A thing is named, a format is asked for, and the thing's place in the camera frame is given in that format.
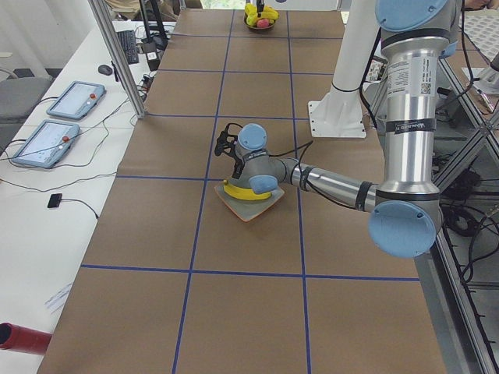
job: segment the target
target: tablet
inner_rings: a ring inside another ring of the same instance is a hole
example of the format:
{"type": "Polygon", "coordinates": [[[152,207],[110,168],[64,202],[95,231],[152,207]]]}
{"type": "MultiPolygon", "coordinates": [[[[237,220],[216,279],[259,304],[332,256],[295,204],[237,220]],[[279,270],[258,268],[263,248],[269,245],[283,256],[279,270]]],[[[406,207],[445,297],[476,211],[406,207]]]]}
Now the tablet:
{"type": "Polygon", "coordinates": [[[17,150],[12,162],[51,168],[68,151],[79,133],[80,127],[76,123],[46,119],[17,150]]]}
{"type": "Polygon", "coordinates": [[[92,110],[106,89],[101,84],[74,81],[47,110],[55,117],[81,119],[92,110]]]}

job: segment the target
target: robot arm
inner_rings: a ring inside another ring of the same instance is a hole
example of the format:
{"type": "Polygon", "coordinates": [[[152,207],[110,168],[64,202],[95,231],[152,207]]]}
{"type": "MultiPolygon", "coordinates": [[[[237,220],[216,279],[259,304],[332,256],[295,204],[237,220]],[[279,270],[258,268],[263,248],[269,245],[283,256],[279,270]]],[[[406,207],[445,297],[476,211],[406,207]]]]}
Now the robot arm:
{"type": "Polygon", "coordinates": [[[277,189],[280,182],[320,193],[341,205],[371,212],[371,238],[385,252],[400,257],[426,252],[441,226],[439,190],[431,181],[437,60],[455,50],[461,3],[377,1],[382,53],[388,60],[381,184],[358,181],[292,158],[269,157],[267,134],[257,124],[245,126],[231,146],[224,143],[223,136],[219,138],[215,154],[220,154],[225,144],[239,165],[228,184],[257,195],[277,189]]]}

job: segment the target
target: blue joint cap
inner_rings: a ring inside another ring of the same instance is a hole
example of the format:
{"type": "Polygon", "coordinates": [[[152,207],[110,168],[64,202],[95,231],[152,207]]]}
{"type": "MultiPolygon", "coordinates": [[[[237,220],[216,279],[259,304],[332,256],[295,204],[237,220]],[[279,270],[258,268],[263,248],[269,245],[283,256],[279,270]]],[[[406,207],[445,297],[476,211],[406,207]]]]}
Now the blue joint cap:
{"type": "Polygon", "coordinates": [[[448,0],[377,0],[380,27],[392,33],[411,31],[434,18],[448,0]]]}
{"type": "Polygon", "coordinates": [[[411,258],[428,251],[437,232],[427,212],[406,201],[376,205],[369,219],[369,234],[386,253],[411,258]]]}
{"type": "Polygon", "coordinates": [[[238,134],[239,145],[246,150],[259,150],[267,144],[267,132],[256,124],[249,123],[238,134]]]}
{"type": "Polygon", "coordinates": [[[454,43],[450,43],[447,46],[447,48],[445,48],[442,51],[442,54],[440,55],[440,57],[447,58],[449,56],[452,56],[455,53],[455,50],[456,50],[457,47],[458,47],[458,42],[457,41],[455,41],[454,43]]]}
{"type": "Polygon", "coordinates": [[[249,180],[249,185],[257,195],[274,191],[278,187],[278,179],[273,175],[255,175],[249,180]]]}

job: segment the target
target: bowl of fruit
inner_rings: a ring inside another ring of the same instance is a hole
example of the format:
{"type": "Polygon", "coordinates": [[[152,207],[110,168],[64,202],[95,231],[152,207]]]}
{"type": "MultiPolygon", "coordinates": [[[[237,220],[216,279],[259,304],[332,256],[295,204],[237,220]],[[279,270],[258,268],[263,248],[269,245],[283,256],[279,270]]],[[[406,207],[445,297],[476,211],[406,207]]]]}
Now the bowl of fruit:
{"type": "Polygon", "coordinates": [[[257,5],[247,3],[244,7],[244,24],[252,30],[271,29],[278,18],[278,11],[262,2],[257,2],[257,5]]]}

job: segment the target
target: apple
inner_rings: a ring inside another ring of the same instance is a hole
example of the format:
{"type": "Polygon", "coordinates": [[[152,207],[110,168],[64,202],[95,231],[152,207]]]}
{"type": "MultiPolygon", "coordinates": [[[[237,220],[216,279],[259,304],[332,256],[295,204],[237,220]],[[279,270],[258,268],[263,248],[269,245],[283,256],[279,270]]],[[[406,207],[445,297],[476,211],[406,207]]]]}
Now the apple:
{"type": "Polygon", "coordinates": [[[257,21],[257,27],[259,29],[265,29],[271,25],[270,21],[267,18],[262,18],[257,21]]]}

